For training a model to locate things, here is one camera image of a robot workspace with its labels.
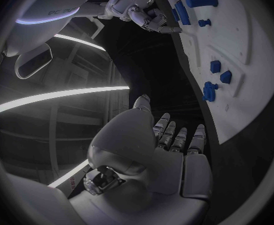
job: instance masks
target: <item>led light strip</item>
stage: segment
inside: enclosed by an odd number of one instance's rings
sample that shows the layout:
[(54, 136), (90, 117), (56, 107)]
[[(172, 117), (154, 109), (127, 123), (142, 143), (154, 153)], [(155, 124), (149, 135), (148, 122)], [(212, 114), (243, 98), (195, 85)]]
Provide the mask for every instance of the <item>led light strip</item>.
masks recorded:
[(77, 39), (77, 38), (74, 38), (74, 37), (71, 37), (71, 36), (65, 36), (65, 35), (61, 35), (61, 34), (56, 34), (54, 37), (61, 38), (61, 39), (68, 39), (68, 40), (71, 40), (71, 41), (75, 41), (75, 42), (78, 42), (78, 43), (81, 43), (81, 44), (86, 44), (86, 45), (89, 45), (91, 47), (94, 47), (94, 48), (106, 51), (101, 46), (98, 46), (98, 45), (95, 45), (95, 44), (93, 44), (91, 42), (83, 41), (83, 40), (80, 40), (80, 39)]
[(79, 11), (79, 7), (74, 10), (73, 12), (67, 14), (67, 15), (64, 15), (64, 16), (59, 16), (59, 17), (55, 17), (55, 18), (50, 18), (50, 19), (45, 19), (45, 20), (39, 20), (39, 21), (23, 21), (23, 20), (20, 20), (20, 19), (17, 19), (16, 20), (16, 23), (18, 24), (25, 24), (25, 25), (30, 25), (30, 24), (43, 24), (43, 23), (48, 23), (48, 22), (52, 22), (52, 21), (56, 21), (56, 20), (59, 20), (59, 19), (64, 19), (64, 18), (67, 18), (67, 17), (70, 17), (74, 14), (77, 13), (77, 11)]
[(80, 165), (76, 166), (73, 170), (69, 171), (64, 176), (60, 177), (58, 180), (52, 182), (50, 185), (48, 185), (48, 187), (56, 188), (57, 186), (59, 186), (60, 184), (65, 182), (67, 179), (69, 179), (70, 177), (75, 175), (77, 172), (81, 171), (88, 164), (89, 164), (89, 161), (88, 161), (88, 159), (86, 159)]
[(88, 93), (96, 93), (96, 92), (104, 92), (104, 91), (115, 91), (115, 90), (125, 90), (130, 89), (128, 86), (106, 86), (106, 87), (94, 87), (94, 88), (83, 88), (83, 89), (74, 89), (74, 90), (66, 90), (66, 91), (55, 91), (44, 94), (39, 94), (35, 96), (28, 96), (24, 98), (20, 98), (17, 100), (9, 101), (0, 105), (0, 113), (9, 109), (13, 109), (22, 105), (31, 104), (47, 99), (55, 99), (60, 97), (66, 97), (70, 95), (78, 95), (78, 94), (88, 94)]

